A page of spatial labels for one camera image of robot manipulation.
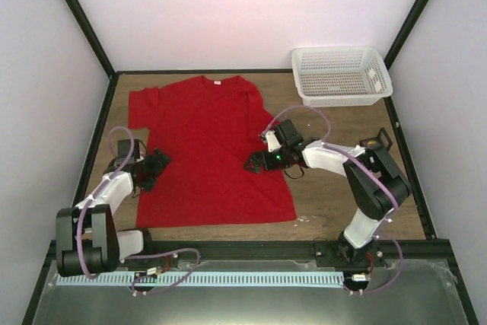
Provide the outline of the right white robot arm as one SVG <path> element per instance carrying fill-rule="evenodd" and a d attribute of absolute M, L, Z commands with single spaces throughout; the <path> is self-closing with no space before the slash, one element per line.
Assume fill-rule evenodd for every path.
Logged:
<path fill-rule="evenodd" d="M 384 223 L 412 195 L 412 187 L 378 138 L 365 139 L 355 147 L 304 139 L 289 119 L 261 135 L 266 149 L 252 153 L 244 169 L 263 171 L 320 169 L 341 175 L 349 182 L 357 211 L 339 235 L 337 257 L 347 266 L 362 261 Z"/>

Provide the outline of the red t-shirt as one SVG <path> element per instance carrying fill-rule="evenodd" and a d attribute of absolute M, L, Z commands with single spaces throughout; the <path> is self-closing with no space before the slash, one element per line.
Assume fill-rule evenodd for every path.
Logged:
<path fill-rule="evenodd" d="M 197 76 L 129 93 L 130 129 L 147 129 L 149 150 L 170 163 L 140 195 L 140 228 L 243 225 L 292 221 L 293 199 L 279 171 L 244 165 L 265 146 L 260 133 L 272 116 L 253 83 L 240 76 Z"/>

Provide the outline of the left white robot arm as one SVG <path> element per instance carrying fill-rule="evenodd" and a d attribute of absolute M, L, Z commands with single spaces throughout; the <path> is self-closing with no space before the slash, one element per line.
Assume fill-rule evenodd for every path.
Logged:
<path fill-rule="evenodd" d="M 62 277 L 87 276 L 114 271 L 129 258 L 149 266 L 155 248 L 146 229 L 117 231 L 114 212 L 135 191 L 149 193 L 171 158 L 156 148 L 142 151 L 139 139 L 119 140 L 116 153 L 100 183 L 83 201 L 56 215 L 56 262 Z"/>

